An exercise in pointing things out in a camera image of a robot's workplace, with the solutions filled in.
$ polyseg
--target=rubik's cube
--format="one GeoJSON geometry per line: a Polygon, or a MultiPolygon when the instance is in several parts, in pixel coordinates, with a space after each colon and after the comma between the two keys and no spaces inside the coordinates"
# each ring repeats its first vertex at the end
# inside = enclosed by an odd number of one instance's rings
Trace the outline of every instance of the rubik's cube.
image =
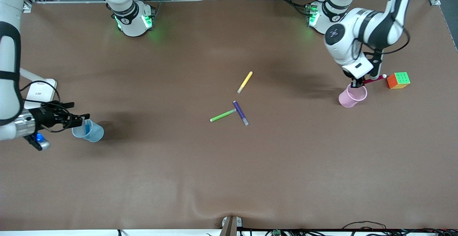
{"type": "Polygon", "coordinates": [[[407,72],[396,72],[387,79],[390,89],[401,89],[410,84],[407,72]]]}

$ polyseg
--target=yellow marker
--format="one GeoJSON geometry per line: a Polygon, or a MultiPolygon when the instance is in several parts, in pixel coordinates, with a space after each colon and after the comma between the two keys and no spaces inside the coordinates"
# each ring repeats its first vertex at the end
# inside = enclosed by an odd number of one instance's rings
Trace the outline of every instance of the yellow marker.
{"type": "Polygon", "coordinates": [[[245,87],[245,85],[247,84],[247,82],[250,80],[250,78],[252,77],[253,75],[253,71],[250,71],[250,73],[248,73],[248,76],[245,78],[245,80],[243,81],[242,85],[239,87],[239,89],[237,90],[237,93],[240,94],[240,92],[242,92],[242,89],[245,87]]]}

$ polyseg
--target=pink plastic cup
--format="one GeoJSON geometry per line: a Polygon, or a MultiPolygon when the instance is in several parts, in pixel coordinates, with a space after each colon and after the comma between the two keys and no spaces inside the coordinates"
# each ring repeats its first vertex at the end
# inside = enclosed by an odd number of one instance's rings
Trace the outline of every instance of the pink plastic cup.
{"type": "Polygon", "coordinates": [[[363,101],[367,97],[367,89],[365,86],[359,88],[352,88],[351,84],[347,86],[347,89],[340,93],[339,102],[343,107],[352,108],[358,102],[363,101]]]}

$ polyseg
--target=green led light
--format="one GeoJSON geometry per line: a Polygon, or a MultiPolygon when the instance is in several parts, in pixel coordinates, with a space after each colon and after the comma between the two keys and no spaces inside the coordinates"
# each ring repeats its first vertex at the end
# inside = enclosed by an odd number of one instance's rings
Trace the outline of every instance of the green led light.
{"type": "Polygon", "coordinates": [[[143,22],[147,28],[151,27],[151,17],[149,16],[142,16],[143,22]]]}
{"type": "Polygon", "coordinates": [[[320,16],[319,11],[316,11],[311,17],[310,17],[310,23],[309,25],[314,26],[316,25],[316,21],[318,20],[320,16]]]}
{"type": "Polygon", "coordinates": [[[114,17],[114,20],[116,20],[116,23],[118,23],[118,28],[121,29],[121,24],[119,24],[119,20],[116,16],[114,17]]]}

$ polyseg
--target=pink marker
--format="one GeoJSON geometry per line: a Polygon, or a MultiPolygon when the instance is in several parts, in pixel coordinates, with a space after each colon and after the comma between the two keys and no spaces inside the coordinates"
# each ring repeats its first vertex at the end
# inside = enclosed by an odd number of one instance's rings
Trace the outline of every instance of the pink marker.
{"type": "Polygon", "coordinates": [[[378,76],[378,78],[375,79],[375,80],[365,80],[364,84],[368,84],[368,83],[371,83],[371,82],[374,82],[374,81],[377,81],[377,80],[386,79],[386,77],[387,77],[386,74],[383,74],[383,75],[378,76]]]}

